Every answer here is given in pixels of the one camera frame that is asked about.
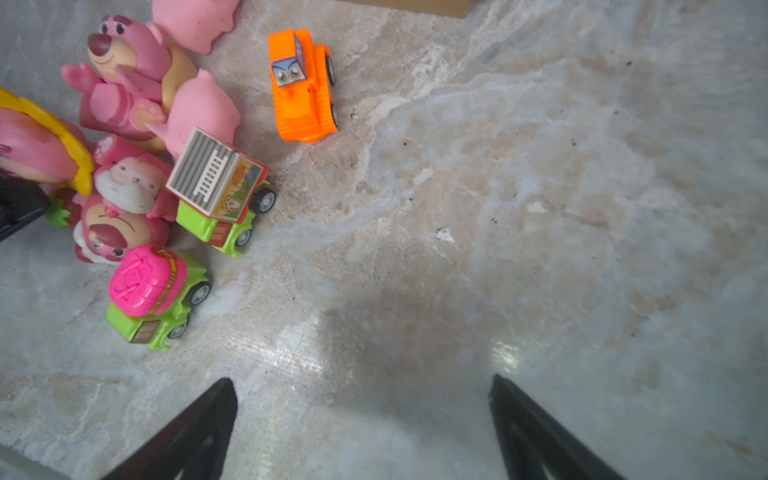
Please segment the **sunflower pink bear toy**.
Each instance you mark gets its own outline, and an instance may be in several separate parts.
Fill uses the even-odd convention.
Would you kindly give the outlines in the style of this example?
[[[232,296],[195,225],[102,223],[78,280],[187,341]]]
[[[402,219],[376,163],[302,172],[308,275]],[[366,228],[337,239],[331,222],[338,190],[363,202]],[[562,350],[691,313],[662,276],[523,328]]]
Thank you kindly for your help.
[[[46,217],[57,227],[80,221],[78,202],[93,190],[92,149],[74,124],[1,91],[1,178],[33,183],[52,202]]]

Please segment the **small pink bear figure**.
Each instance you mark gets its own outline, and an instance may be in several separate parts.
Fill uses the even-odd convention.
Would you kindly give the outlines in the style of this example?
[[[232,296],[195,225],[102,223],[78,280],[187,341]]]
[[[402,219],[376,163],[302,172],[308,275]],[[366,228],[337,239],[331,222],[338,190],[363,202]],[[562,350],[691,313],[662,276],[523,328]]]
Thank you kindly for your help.
[[[110,134],[95,147],[94,187],[109,217],[143,215],[176,220],[178,199],[167,188],[172,167],[141,147]]]

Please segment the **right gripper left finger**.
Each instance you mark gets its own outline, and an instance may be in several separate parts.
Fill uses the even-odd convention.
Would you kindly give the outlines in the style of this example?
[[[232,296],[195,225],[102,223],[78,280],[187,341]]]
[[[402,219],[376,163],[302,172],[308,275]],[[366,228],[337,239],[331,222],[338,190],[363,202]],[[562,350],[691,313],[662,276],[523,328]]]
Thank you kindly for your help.
[[[238,411],[234,384],[221,378],[106,479],[219,479]]]

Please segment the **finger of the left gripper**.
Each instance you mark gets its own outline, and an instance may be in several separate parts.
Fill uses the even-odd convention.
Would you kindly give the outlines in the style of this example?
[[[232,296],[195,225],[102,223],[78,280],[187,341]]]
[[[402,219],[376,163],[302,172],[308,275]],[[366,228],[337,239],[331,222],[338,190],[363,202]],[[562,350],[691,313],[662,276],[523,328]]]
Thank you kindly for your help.
[[[16,178],[1,179],[1,241],[47,211],[48,197],[37,183]]]

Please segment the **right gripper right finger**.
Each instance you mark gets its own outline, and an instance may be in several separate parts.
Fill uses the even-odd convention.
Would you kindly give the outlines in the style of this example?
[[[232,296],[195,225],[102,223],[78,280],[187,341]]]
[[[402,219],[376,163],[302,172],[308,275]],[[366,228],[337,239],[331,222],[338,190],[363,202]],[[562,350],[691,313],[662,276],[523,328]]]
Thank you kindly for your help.
[[[488,401],[510,479],[623,478],[511,380],[496,374]]]

